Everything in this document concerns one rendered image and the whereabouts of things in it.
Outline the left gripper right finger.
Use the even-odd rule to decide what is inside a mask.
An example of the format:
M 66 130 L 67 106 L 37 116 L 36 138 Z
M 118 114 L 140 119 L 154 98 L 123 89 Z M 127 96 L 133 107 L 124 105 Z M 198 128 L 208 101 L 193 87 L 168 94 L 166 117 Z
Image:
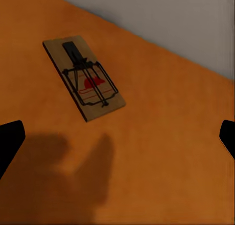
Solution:
M 219 137 L 235 160 L 235 122 L 224 120 Z

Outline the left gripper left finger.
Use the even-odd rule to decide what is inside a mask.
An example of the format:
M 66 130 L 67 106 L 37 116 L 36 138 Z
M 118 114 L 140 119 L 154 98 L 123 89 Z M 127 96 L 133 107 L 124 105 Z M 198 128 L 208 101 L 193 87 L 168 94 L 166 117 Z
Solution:
M 0 179 L 25 140 L 22 121 L 0 125 Z

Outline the mousetrap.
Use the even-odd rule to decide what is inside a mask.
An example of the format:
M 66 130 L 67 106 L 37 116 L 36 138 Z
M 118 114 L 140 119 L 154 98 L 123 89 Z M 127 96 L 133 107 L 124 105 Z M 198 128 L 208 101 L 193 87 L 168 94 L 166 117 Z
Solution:
M 83 35 L 44 40 L 43 46 L 86 122 L 127 105 Z

